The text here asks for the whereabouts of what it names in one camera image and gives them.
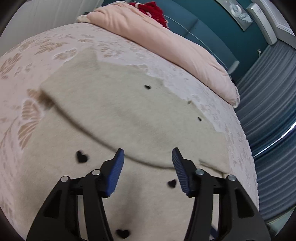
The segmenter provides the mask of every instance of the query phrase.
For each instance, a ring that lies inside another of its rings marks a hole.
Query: bed
[[[184,69],[140,45],[98,26],[75,23],[33,36],[0,58],[0,207],[16,230],[13,181],[34,129],[52,108],[39,86],[90,46],[98,60],[135,66],[162,79],[165,87],[181,99],[191,100],[215,130],[225,134],[231,172],[259,206],[254,161],[231,105]]]

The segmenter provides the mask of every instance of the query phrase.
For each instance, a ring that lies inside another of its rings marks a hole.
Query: teal headboard
[[[204,47],[229,74],[236,69],[239,61],[225,43],[197,16],[172,0],[154,1],[163,10],[163,15],[169,21],[168,25],[172,32]],[[146,3],[147,0],[132,0],[132,2]]]

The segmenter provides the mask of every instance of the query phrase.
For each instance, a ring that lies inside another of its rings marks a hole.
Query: gray curtain
[[[235,112],[253,156],[296,122],[295,81],[296,50],[279,40],[236,83],[241,103]]]
[[[280,40],[268,46],[237,87],[235,111],[254,156],[260,214],[268,220],[296,204],[296,127],[277,141],[296,122],[296,50]]]
[[[268,220],[296,204],[296,127],[254,160],[259,210]]]

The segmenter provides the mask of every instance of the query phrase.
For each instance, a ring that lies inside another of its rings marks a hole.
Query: black heart button
[[[168,186],[170,188],[175,188],[176,184],[177,184],[176,179],[171,180],[171,181],[168,182]]]
[[[122,229],[117,229],[116,234],[121,237],[122,239],[126,239],[128,236],[130,236],[130,231],[129,230],[122,230]]]
[[[81,150],[76,152],[76,157],[78,162],[83,163],[83,162],[87,162],[87,160],[89,159],[89,157],[85,154],[82,153]]]

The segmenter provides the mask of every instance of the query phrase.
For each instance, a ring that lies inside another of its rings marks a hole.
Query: pink bedspread
[[[252,153],[231,105],[159,55],[98,26],[76,23],[28,38],[0,57],[0,207],[16,230],[15,177],[24,164],[22,153],[32,132],[51,106],[39,86],[66,61],[91,46],[98,61],[141,69],[162,79],[164,86],[181,99],[192,101],[215,130],[225,134],[231,172],[259,206]]]
[[[239,104],[237,88],[206,49],[164,28],[135,7],[115,2],[96,8],[86,17],[85,22],[128,38],[184,68],[232,106]]]

